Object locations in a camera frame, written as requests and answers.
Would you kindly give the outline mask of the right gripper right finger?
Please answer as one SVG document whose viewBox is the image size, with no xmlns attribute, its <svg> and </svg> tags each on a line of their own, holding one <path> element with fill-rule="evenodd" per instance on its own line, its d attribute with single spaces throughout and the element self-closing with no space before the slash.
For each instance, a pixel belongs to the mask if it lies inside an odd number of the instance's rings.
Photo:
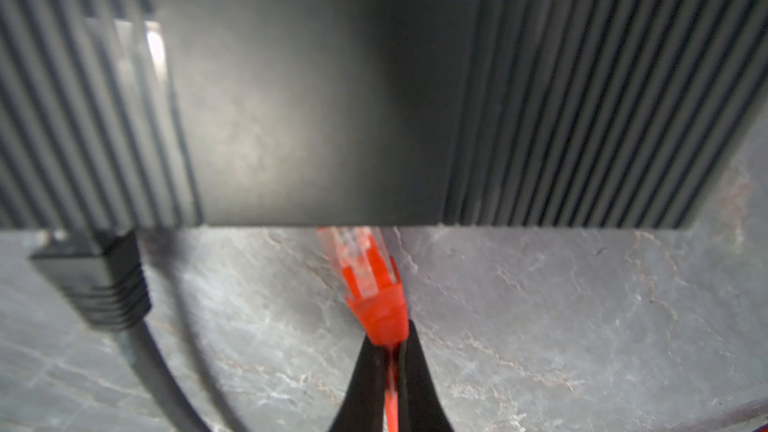
<svg viewBox="0 0 768 432">
<path fill-rule="evenodd" d="M 453 432 L 412 320 L 409 321 L 408 338 L 399 348 L 397 367 L 399 431 Z"/>
</svg>

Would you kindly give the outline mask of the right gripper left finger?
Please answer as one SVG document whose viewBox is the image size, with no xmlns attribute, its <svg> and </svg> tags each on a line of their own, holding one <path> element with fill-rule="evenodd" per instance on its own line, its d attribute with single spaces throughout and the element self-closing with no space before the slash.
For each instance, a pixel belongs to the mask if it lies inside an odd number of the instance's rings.
<svg viewBox="0 0 768 432">
<path fill-rule="evenodd" d="M 386 352 L 365 337 L 346 394 L 329 432 L 381 432 L 384 425 Z"/>
</svg>

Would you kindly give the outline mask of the black ribbed network switch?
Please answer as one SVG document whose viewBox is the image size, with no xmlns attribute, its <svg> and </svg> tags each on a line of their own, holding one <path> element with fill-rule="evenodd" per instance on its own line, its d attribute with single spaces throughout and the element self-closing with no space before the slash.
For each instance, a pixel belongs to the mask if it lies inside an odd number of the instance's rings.
<svg viewBox="0 0 768 432">
<path fill-rule="evenodd" d="M 688 226 L 767 0 L 1 0 L 1 226 Z"/>
</svg>

